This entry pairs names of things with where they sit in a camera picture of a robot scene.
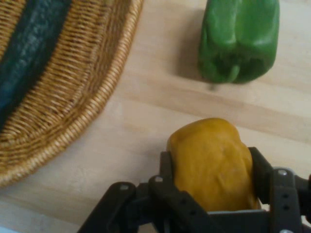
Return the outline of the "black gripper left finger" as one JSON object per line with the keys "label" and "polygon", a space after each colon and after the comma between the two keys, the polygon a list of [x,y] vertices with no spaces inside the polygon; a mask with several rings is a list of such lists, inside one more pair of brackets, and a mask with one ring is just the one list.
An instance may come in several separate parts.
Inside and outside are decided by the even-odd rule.
{"label": "black gripper left finger", "polygon": [[136,233],[151,223],[158,233],[222,233],[224,230],[186,192],[173,184],[171,154],[160,155],[159,174],[148,182],[112,184],[80,233]]}

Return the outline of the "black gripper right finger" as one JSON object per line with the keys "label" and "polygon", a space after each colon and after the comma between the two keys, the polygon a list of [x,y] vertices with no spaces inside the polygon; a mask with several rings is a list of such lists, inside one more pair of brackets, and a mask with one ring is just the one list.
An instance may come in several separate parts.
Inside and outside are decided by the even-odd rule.
{"label": "black gripper right finger", "polygon": [[272,167],[255,147],[248,148],[253,161],[253,181],[259,200],[270,205],[271,233],[309,233],[302,222],[311,221],[311,179],[304,179],[285,167]]}

